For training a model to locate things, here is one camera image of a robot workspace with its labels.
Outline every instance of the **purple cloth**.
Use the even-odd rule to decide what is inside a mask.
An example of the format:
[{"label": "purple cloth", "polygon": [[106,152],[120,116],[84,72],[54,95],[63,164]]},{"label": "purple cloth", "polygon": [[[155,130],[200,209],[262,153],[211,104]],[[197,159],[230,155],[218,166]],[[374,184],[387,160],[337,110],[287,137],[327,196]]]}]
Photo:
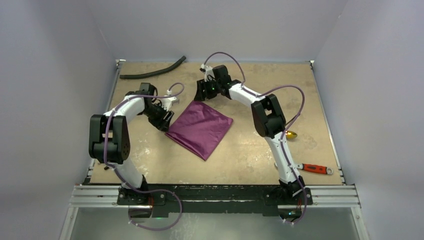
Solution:
[{"label": "purple cloth", "polygon": [[203,102],[192,101],[165,135],[206,161],[232,123]]}]

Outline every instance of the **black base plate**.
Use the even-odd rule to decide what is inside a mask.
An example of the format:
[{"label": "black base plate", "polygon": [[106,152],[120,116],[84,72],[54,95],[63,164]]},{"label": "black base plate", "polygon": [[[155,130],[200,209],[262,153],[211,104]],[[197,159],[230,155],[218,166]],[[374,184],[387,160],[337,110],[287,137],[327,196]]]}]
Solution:
[{"label": "black base plate", "polygon": [[[149,190],[166,189],[174,192],[182,201],[184,213],[228,213],[228,214],[262,214],[263,216],[279,216],[278,205],[294,205],[299,198],[304,205],[304,194],[300,192],[290,199],[282,199],[274,193],[280,185],[224,185],[224,184],[148,184]],[[313,204],[311,190],[307,204]],[[166,218],[169,213],[178,213],[180,206],[172,194],[155,192],[139,194],[120,188],[118,205],[148,205],[154,202],[151,216]]]}]

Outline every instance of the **white panel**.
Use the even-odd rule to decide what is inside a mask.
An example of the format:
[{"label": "white panel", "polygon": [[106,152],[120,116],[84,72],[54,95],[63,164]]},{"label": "white panel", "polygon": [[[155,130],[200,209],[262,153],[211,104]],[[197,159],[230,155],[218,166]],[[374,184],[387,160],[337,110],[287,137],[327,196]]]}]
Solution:
[{"label": "white panel", "polygon": [[[116,59],[315,59],[347,0],[89,0]],[[229,60],[216,56],[213,60]]]},{"label": "white panel", "polygon": [[422,239],[424,2],[350,0],[316,81],[371,239]]},{"label": "white panel", "polygon": [[115,61],[83,0],[0,3],[0,239],[58,239]]}]

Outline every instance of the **floor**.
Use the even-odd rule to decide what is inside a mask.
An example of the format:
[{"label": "floor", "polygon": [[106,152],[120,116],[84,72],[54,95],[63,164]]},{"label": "floor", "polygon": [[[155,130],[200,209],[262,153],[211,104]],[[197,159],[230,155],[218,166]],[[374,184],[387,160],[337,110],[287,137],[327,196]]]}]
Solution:
[{"label": "floor", "polygon": [[[209,63],[211,66],[225,64],[231,78],[242,80],[237,65],[233,63]],[[152,72],[169,66],[166,62],[126,62],[121,74]],[[172,107],[173,121],[193,100],[196,81],[204,76],[199,71],[201,63],[183,63],[177,69],[143,80],[119,79],[111,107],[122,101],[129,91],[138,90],[140,83],[151,83],[158,88],[159,95],[175,82],[185,84],[179,96],[180,103]],[[303,89],[306,96],[303,112],[290,130],[298,137],[288,145],[296,163],[307,163],[331,167],[333,175],[322,175],[300,171],[307,185],[341,185],[336,157],[329,137],[325,117],[321,108],[312,70],[308,64],[242,63],[246,86],[263,93],[283,84],[294,84]],[[286,119],[298,111],[301,95],[295,89],[280,89],[274,94]],[[266,141],[260,137],[253,124],[251,109],[224,96],[205,101],[210,107],[233,118],[234,122],[221,143],[207,161],[203,161],[179,144],[173,142],[151,126],[145,116],[137,116],[128,125],[131,152],[130,158],[148,183],[167,184],[278,184],[278,172]],[[96,163],[91,183],[119,183],[115,174]]]}]

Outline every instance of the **white wall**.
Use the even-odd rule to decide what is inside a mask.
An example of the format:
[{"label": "white wall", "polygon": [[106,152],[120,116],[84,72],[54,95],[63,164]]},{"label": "white wall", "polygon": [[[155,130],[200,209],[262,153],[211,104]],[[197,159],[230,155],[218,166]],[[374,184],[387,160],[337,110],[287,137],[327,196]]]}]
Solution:
[{"label": "white wall", "polygon": [[423,239],[424,2],[349,0],[314,71],[374,240]]},{"label": "white wall", "polygon": [[88,2],[116,59],[293,62],[317,57],[347,0]]},{"label": "white wall", "polygon": [[115,61],[83,0],[0,1],[0,239],[58,239]]}]

